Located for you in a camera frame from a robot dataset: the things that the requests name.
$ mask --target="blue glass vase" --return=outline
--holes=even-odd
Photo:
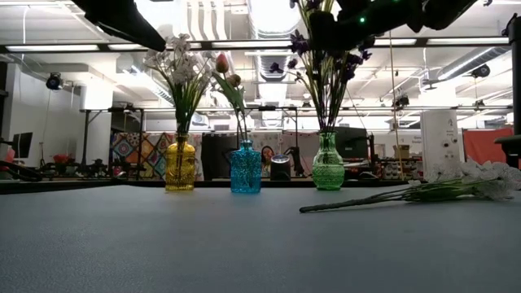
[[[230,155],[231,191],[254,194],[261,191],[261,153],[254,151],[252,141],[241,142],[241,149]]]

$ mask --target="white machine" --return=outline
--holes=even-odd
[[[421,115],[423,176],[438,166],[456,167],[460,163],[458,119],[455,110],[432,110]]]

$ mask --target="purple flower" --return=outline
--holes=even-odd
[[[302,56],[303,53],[309,51],[308,41],[300,34],[299,30],[295,30],[295,34],[291,35],[291,52]]]
[[[369,53],[367,50],[363,50],[361,52],[361,58],[364,59],[365,61],[369,60],[369,58],[371,57],[373,53]]]
[[[276,62],[271,64],[271,66],[269,67],[269,72],[270,73],[284,73],[284,71],[278,66],[278,63],[276,63]]]
[[[321,3],[322,0],[308,0],[308,2],[306,3],[306,11],[318,9]]]
[[[299,4],[299,0],[290,0],[290,8],[295,8],[295,4]]]
[[[340,82],[347,83],[348,81],[352,80],[355,77],[355,69],[355,66],[348,66],[342,75]]]
[[[292,61],[290,61],[288,64],[287,64],[287,67],[290,68],[290,69],[295,69],[296,65],[299,63],[299,60],[297,60],[296,58],[294,58]]]

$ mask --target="glass vase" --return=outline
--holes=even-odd
[[[344,162],[336,151],[335,135],[320,133],[320,148],[313,159],[313,182],[318,190],[339,190],[344,183]]]
[[[195,148],[188,144],[188,134],[178,134],[166,150],[166,190],[193,190]]]
[[[261,191],[261,153],[254,151],[252,141],[242,141],[241,149],[230,155],[231,191],[254,194]]]

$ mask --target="black stand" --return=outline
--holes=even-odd
[[[508,36],[512,46],[512,96],[514,105],[514,136],[498,138],[495,143],[501,144],[506,155],[506,163],[510,167],[519,168],[519,151],[521,150],[521,17],[517,14],[510,19],[504,36]]]

